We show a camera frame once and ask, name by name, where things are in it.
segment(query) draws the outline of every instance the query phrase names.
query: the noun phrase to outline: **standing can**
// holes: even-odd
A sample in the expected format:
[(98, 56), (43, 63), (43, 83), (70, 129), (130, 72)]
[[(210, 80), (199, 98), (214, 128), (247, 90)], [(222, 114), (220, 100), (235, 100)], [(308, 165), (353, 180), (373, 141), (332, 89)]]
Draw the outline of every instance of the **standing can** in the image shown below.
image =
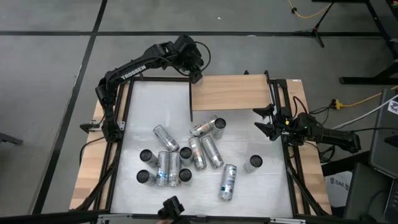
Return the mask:
[(261, 156), (253, 155), (243, 164), (243, 168), (246, 172), (250, 174), (253, 173), (256, 169), (258, 169), (261, 165), (262, 165)]
[(226, 164), (223, 173), (223, 180), (221, 181), (220, 198), (223, 200), (232, 200), (236, 179), (236, 166)]
[(156, 176), (150, 173), (148, 170), (140, 170), (137, 173), (137, 181), (142, 184), (152, 186), (156, 182)]
[(167, 179), (169, 178), (169, 152), (159, 152), (157, 156), (157, 175), (156, 184), (158, 186), (167, 186)]
[(213, 139), (211, 136), (203, 137), (201, 140), (201, 145), (203, 146), (207, 156), (210, 159), (211, 165), (213, 168), (219, 168), (224, 165), (223, 158), (221, 158), (220, 153), (214, 144)]
[(169, 150), (169, 152), (174, 152), (180, 148), (178, 143), (166, 132), (166, 129), (162, 125), (158, 125), (154, 128), (154, 133), (157, 138), (163, 143), (164, 147)]
[(179, 152), (170, 153), (169, 186), (176, 187), (180, 184), (181, 160)]
[(182, 184), (190, 185), (192, 183), (192, 172), (190, 170), (182, 169), (178, 176)]
[(157, 158), (149, 149), (142, 150), (141, 153), (139, 154), (139, 158), (141, 159), (142, 162), (148, 164), (148, 166), (151, 167), (157, 166)]
[(226, 126), (226, 122), (223, 118), (217, 118), (214, 122), (214, 128), (211, 131), (211, 135), (215, 139), (220, 139), (223, 137), (224, 128)]
[(206, 169), (206, 159), (201, 149), (201, 144), (198, 137), (192, 137), (189, 140), (189, 144), (192, 148), (192, 157), (195, 167), (199, 170)]
[(195, 137), (199, 137), (206, 134), (207, 132), (213, 129), (214, 122), (216, 119), (217, 116), (214, 115), (206, 123), (196, 125), (190, 130), (191, 134)]
[(193, 161), (192, 150), (189, 147), (180, 149), (181, 162), (185, 166), (190, 166)]

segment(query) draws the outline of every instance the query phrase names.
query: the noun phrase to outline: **gray floor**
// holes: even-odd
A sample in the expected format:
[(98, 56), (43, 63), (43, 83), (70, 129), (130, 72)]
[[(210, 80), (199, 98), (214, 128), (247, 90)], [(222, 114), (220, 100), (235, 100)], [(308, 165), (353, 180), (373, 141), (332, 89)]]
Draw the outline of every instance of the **gray floor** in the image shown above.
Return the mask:
[[(302, 14), (326, 6), (293, 1)], [(100, 0), (0, 0), (0, 30), (92, 30)], [(388, 30), (396, 21), (384, 3), (374, 4)], [(101, 31), (223, 30), (294, 31), (311, 28), (319, 17), (291, 15), (287, 0), (251, 1), (108, 1)], [(335, 4), (323, 31), (376, 31), (363, 5)], [(301, 37), (193, 37), (209, 46), (212, 62), (205, 75), (263, 73), (272, 78), (302, 79), (311, 110), (332, 98), (352, 103), (378, 93), (383, 86), (344, 86), (340, 76), (373, 76), (391, 63), (381, 39)], [(0, 36), (2, 74), (0, 131), (23, 139), (23, 146), (0, 144), (0, 216), (30, 212), (45, 171), (68, 98), (80, 69), (88, 37)], [(86, 141), (79, 124), (89, 121), (95, 107), (95, 86), (106, 71), (140, 56), (154, 43), (176, 37), (97, 37), (81, 86), (65, 144), (44, 206), (44, 212), (68, 210), (78, 173), (78, 154)], [(145, 75), (176, 75), (172, 69)], [(330, 111), (327, 127), (355, 118), (378, 105), (372, 100), (354, 108)], [(324, 119), (325, 114), (317, 116)], [(374, 116), (350, 126), (374, 125)], [(372, 132), (360, 133), (363, 149)], [(334, 159), (349, 156), (338, 151)]]

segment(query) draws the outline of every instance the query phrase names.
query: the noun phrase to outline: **white cable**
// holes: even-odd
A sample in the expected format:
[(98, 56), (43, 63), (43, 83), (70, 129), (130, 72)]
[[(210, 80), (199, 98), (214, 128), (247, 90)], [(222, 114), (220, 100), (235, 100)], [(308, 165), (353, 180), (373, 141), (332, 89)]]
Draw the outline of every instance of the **white cable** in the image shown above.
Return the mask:
[(393, 100), (393, 99), (395, 99), (395, 98), (397, 98), (397, 97), (398, 97), (398, 95), (392, 97), (390, 100), (387, 100), (387, 101), (384, 102), (382, 105), (378, 106), (377, 108), (374, 108), (373, 110), (367, 112), (366, 114), (364, 114), (364, 115), (362, 115), (362, 116), (360, 116), (360, 117), (358, 117), (358, 118), (355, 118), (354, 120), (345, 122), (344, 124), (337, 125), (337, 126), (334, 127), (333, 129), (340, 128), (340, 127), (342, 127), (342, 126), (344, 126), (344, 125), (351, 124), (351, 123), (353, 123), (353, 122), (355, 122), (355, 121), (357, 121), (357, 120), (359, 120), (359, 119), (362, 119), (362, 118), (366, 117), (367, 115), (369, 115), (369, 114), (371, 114), (371, 113), (373, 113), (373, 112), (379, 110), (380, 108), (382, 108), (383, 106), (385, 106), (386, 104), (388, 104), (391, 100)]

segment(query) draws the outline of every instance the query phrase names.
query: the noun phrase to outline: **yellow cable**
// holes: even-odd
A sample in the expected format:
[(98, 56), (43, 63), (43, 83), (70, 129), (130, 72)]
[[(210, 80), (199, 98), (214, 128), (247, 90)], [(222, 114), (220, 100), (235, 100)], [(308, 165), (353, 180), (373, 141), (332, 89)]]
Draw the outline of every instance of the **yellow cable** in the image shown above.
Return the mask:
[[(289, 4), (290, 4), (290, 8), (293, 9), (294, 7), (293, 7), (292, 2), (291, 2), (290, 0), (288, 0), (288, 1), (289, 1)], [(321, 12), (327, 10), (327, 9), (329, 8), (330, 5), (331, 5), (331, 3), (330, 3), (329, 5), (327, 5), (327, 7), (323, 8), (321, 11), (319, 11), (319, 12), (317, 12), (317, 13), (315, 13), (315, 14), (312, 14), (311, 16), (302, 16), (302, 15), (300, 15), (296, 10), (294, 11), (294, 13), (296, 13), (296, 15), (299, 16), (300, 18), (309, 19), (309, 18), (314, 17), (314, 16), (317, 16), (317, 15), (319, 15)]]
[[(392, 87), (391, 90), (395, 90), (396, 88), (398, 88), (398, 86)], [(373, 98), (375, 98), (375, 97), (377, 97), (377, 96), (380, 96), (380, 95), (381, 95), (381, 93), (378, 93), (378, 94), (376, 94), (376, 95), (373, 95), (373, 96), (370, 96), (370, 97), (366, 98), (365, 100), (361, 100), (361, 101), (356, 102), (356, 103), (353, 103), (353, 104), (351, 104), (351, 105), (344, 105), (344, 104), (340, 103), (340, 107), (342, 108), (342, 107), (352, 107), (352, 106), (356, 106), (356, 105), (359, 105), (359, 104), (361, 104), (361, 103), (364, 103), (364, 102), (366, 102), (366, 101), (368, 101), (368, 100), (371, 100), (371, 99), (373, 99)]]

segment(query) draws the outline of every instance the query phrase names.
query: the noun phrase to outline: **can lid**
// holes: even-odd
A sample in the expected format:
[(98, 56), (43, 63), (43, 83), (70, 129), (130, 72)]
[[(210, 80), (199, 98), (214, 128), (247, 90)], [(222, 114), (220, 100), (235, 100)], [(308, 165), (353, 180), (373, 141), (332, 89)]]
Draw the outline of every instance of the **can lid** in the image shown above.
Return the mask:
[(145, 183), (149, 180), (149, 172), (148, 170), (140, 170), (137, 174), (137, 180), (140, 183)]
[(216, 128), (223, 129), (226, 126), (226, 122), (223, 118), (217, 118), (214, 122), (214, 126), (216, 126)]
[(149, 161), (152, 158), (152, 152), (149, 149), (144, 149), (139, 154), (139, 158), (142, 161), (147, 162), (147, 161)]
[(250, 157), (250, 163), (254, 167), (260, 167), (262, 165), (262, 159), (258, 155), (253, 155), (253, 156)]
[(192, 156), (192, 150), (189, 147), (183, 147), (180, 150), (180, 156), (182, 159), (189, 159)]
[(188, 169), (182, 169), (182, 170), (180, 171), (179, 176), (180, 176), (180, 180), (181, 180), (182, 182), (187, 182), (187, 181), (189, 181), (189, 180), (192, 178), (192, 173), (191, 173), (191, 171), (188, 170)]

